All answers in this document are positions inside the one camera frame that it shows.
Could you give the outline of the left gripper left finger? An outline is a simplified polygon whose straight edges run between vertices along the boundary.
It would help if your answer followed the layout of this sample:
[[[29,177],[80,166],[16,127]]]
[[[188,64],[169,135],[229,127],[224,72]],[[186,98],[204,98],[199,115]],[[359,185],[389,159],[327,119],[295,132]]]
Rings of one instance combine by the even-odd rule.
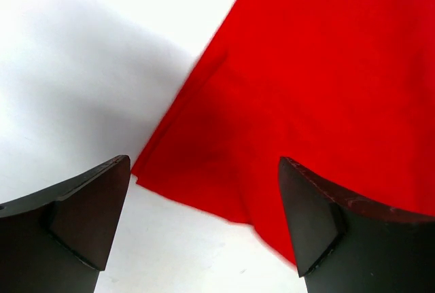
[[[130,181],[126,155],[1,204],[2,292],[94,292]]]

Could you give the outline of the red t shirt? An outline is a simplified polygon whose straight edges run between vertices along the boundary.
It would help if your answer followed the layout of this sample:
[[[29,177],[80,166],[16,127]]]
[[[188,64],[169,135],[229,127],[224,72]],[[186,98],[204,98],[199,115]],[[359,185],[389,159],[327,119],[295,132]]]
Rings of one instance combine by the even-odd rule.
[[[132,172],[293,261],[283,156],[434,214],[434,0],[236,0]]]

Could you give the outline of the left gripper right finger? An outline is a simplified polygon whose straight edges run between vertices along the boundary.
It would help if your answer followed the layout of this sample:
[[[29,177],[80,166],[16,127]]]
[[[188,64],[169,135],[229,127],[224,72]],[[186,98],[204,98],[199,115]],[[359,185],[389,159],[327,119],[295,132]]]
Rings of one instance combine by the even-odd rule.
[[[279,189],[308,292],[434,291],[432,216],[371,200],[286,157]]]

